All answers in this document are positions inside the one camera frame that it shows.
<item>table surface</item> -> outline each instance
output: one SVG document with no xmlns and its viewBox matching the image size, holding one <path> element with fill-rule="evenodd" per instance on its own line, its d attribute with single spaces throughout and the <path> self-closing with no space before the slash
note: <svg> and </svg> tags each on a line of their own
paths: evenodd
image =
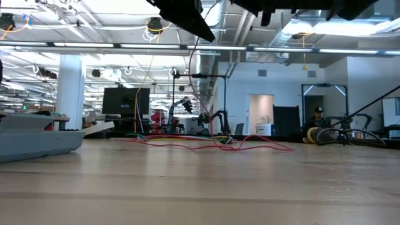
<svg viewBox="0 0 400 225">
<path fill-rule="evenodd" d="M 4 115 L 4 116 L 7 116 L 10 113 L 13 113 L 13 112 L 0 111 L 0 115 Z M 56 121 L 56 122 L 68 122 L 69 121 L 69 117 L 65 117 L 65 116 L 53 116 L 53 118 L 54 118 L 54 121 Z"/>
<path fill-rule="evenodd" d="M 0 224 L 399 224 L 400 151 L 287 145 L 295 151 L 85 140 L 0 164 Z"/>
</svg>

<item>ceiling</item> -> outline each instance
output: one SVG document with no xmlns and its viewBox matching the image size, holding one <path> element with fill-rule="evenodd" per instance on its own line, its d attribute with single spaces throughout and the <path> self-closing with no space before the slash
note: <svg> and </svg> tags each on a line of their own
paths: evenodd
<svg viewBox="0 0 400 225">
<path fill-rule="evenodd" d="M 2 0 L 2 13 L 13 13 L 18 30 L 23 28 L 29 18 L 29 25 L 19 32 L 9 32 L 4 36 L 4 41 L 51 41 L 51 42 L 90 42 L 90 43 L 158 43 L 159 44 L 194 44 L 196 37 L 188 32 L 179 29 L 167 21 L 162 25 L 167 27 L 159 36 L 149 35 L 146 32 L 146 23 L 151 17 L 159 17 L 159 9 L 152 7 L 145 0 L 41 0 L 43 3 L 36 3 L 35 0 Z M 203 0 L 204 11 L 207 11 L 214 3 L 213 0 Z M 220 45 L 235 45 L 233 43 L 235 35 L 242 34 L 243 42 L 240 45 L 265 46 L 271 42 L 274 36 L 283 27 L 284 18 L 287 11 L 277 11 L 272 15 L 271 24 L 268 27 L 261 27 L 261 17 L 255 20 L 246 30 L 246 24 L 251 20 L 248 14 L 244 26 L 238 30 L 242 19 L 243 9 L 236 5 L 226 4 L 224 19 L 220 27 L 211 26 L 214 32 L 220 33 L 221 39 L 217 40 Z M 206 20 L 210 25 L 215 25 L 215 19 Z M 303 47 L 303 39 L 290 39 L 285 43 L 289 47 Z M 380 37 L 349 37 L 345 35 L 311 34 L 304 37 L 304 46 L 309 48 L 381 48 L 399 49 L 400 38 L 392 32 L 390 35 Z M 38 77 L 34 66 L 44 67 L 55 73 L 58 72 L 60 62 L 60 52 L 21 52 L 6 47 L 1 48 L 1 59 L 4 64 L 4 75 L 10 79 L 20 79 L 32 81 L 43 79 Z M 116 86 L 107 82 L 120 81 L 126 86 L 140 86 L 146 74 L 148 79 L 145 85 L 152 88 L 153 105 L 152 108 L 167 109 L 171 105 L 170 97 L 167 94 L 172 92 L 171 70 L 174 68 L 182 74 L 189 71 L 189 51 L 143 51 L 137 50 L 130 54 L 103 54 L 103 52 L 84 53 L 82 59 L 87 65 L 86 76 L 86 110 L 100 110 L 102 92 L 106 87 Z M 196 64 L 201 57 L 217 56 L 218 61 L 228 61 L 227 52 L 197 52 L 191 63 L 191 72 L 196 72 Z M 331 54 L 308 54 L 307 63 L 319 63 L 326 66 L 330 62 L 338 60 L 343 55 L 332 56 Z M 303 54 L 291 53 L 284 63 L 303 63 Z M 201 61 L 210 63 L 213 67 L 215 61 Z M 93 69 L 109 71 L 111 69 L 120 70 L 121 75 L 114 77 L 95 78 L 91 76 Z M 104 82 L 104 84 L 94 84 L 93 82 Z M 189 80 L 185 77 L 176 81 L 178 84 L 188 85 Z M 213 80 L 207 82 L 196 81 L 196 90 L 206 89 L 202 92 L 208 94 L 213 90 Z M 16 83 L 0 87 L 0 107 L 13 107 L 11 103 L 16 103 L 16 99 L 26 99 L 26 95 L 37 96 L 39 101 L 45 101 L 51 105 L 56 99 L 57 84 L 48 83 Z M 194 99 L 191 88 L 186 86 L 184 92 L 178 93 Z M 194 103 L 196 112 L 200 111 L 198 103 Z"/>
</svg>

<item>white column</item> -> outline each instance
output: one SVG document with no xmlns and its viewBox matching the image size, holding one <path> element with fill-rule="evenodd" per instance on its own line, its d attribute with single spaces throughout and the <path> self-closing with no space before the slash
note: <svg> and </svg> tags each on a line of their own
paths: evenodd
<svg viewBox="0 0 400 225">
<path fill-rule="evenodd" d="M 86 66 L 80 55 L 61 55 L 56 111 L 70 117 L 66 129 L 81 129 Z"/>
</svg>

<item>monitor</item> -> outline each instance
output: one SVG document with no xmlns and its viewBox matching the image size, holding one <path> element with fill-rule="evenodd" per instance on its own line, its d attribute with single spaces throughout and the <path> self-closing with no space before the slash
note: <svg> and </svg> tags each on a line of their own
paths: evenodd
<svg viewBox="0 0 400 225">
<path fill-rule="evenodd" d="M 106 88 L 102 100 L 103 114 L 134 114 L 138 88 Z M 140 114 L 149 114 L 150 89 L 142 88 L 137 97 Z"/>
</svg>

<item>red wire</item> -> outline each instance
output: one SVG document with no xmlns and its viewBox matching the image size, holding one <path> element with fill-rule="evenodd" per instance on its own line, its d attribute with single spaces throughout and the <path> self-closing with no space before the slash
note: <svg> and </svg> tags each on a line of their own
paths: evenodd
<svg viewBox="0 0 400 225">
<path fill-rule="evenodd" d="M 204 17 L 204 20 L 207 18 L 209 12 L 211 11 L 211 9 L 212 9 L 215 5 L 216 5 L 216 4 L 214 4 L 213 6 L 211 6 L 211 8 L 208 10 L 206 16 Z M 217 144 L 217 142 L 216 142 L 216 140 L 215 140 L 215 137 L 214 137 L 213 122 L 211 121 L 211 118 L 210 118 L 210 116 L 209 116 L 209 112 L 208 112 L 208 110 L 207 110 L 207 107 L 206 107 L 206 106 L 204 105 L 204 103 L 200 100 L 200 97 L 199 97 L 198 94 L 196 93 L 196 90 L 194 89 L 194 86 L 193 86 L 192 77 L 190 76 L 192 58 L 193 58 L 194 52 L 195 52 L 195 50 L 196 50 L 196 48 L 197 48 L 197 46 L 198 46 L 198 44 L 199 44 L 199 40 L 200 40 L 200 38 L 197 37 L 197 41 L 196 41 L 196 43 L 195 43 L 195 45 L 194 45 L 193 51 L 192 51 L 192 53 L 191 53 L 191 55 L 190 55 L 190 58 L 189 58 L 189 67 L 188 67 L 188 69 L 189 69 L 189 81 L 190 81 L 190 86 L 192 87 L 192 90 L 193 90 L 193 94 L 195 95 L 195 97 L 197 98 L 197 100 L 199 100 L 199 102 L 200 102 L 200 104 L 201 104 L 201 107 L 204 108 L 204 110 L 206 111 L 206 113 L 207 113 L 207 115 L 208 115 L 208 122 L 209 122 L 210 128 L 211 128 L 211 137 L 212 137 L 212 141 L 213 141 L 214 144 L 213 144 L 213 145 L 208 145 L 208 146 L 201 146 L 201 147 L 187 147 L 187 146 L 183 146 L 183 145 L 180 145 L 180 144 L 150 144 L 150 143 L 146 143 L 146 140 L 139 140 L 139 139 L 132 139 L 132 140 L 130 140 L 130 141 L 131 141 L 131 142 L 134 142 L 134 143 L 140 143 L 140 144 L 145 144 L 145 145 L 148 145 L 148 146 L 153 146 L 153 147 L 181 147 L 181 148 L 189 149 L 189 150 L 192 150 L 192 151 L 194 151 L 194 150 L 199 150 L 199 149 L 206 149 L 206 148 L 219 148 L 220 150 L 223 150 L 223 151 L 243 151 L 243 150 L 250 150 L 250 149 L 257 149 L 257 148 L 269 148 L 269 149 L 275 149 L 275 150 L 279 150 L 279 151 L 293 151 L 293 149 L 290 148 L 290 147 L 284 146 L 284 145 L 282 145 L 282 144 L 278 144 L 278 143 L 276 143 L 276 142 L 274 142 L 274 141 L 272 141 L 272 140 L 269 140 L 269 139 L 267 139 L 267 138 L 265 138 L 265 137 L 257 136 L 257 135 L 251 135 L 251 136 L 247 136 L 246 138 L 244 138 L 243 141 L 241 141 L 241 144 L 240 144 L 240 146 L 239 146 L 238 148 L 231 147 L 231 146 L 228 146 L 228 145 L 223 145 L 223 146 L 222 146 L 222 145 Z M 173 136 L 173 135 L 162 135 L 162 136 L 157 136 L 157 137 L 159 137 L 159 138 L 172 138 L 172 137 L 176 138 L 176 136 Z M 244 147 L 244 148 L 242 148 L 244 142 L 245 142 L 247 139 L 251 138 L 251 137 L 260 138 L 260 139 L 262 139 L 262 140 L 264 140 L 264 141 L 268 141 L 268 142 L 273 143 L 273 144 L 275 144 L 275 145 L 278 145 L 278 146 L 280 146 L 280 147 L 274 147 L 274 146 L 263 145 L 263 146 L 254 146 L 254 147 Z"/>
</svg>

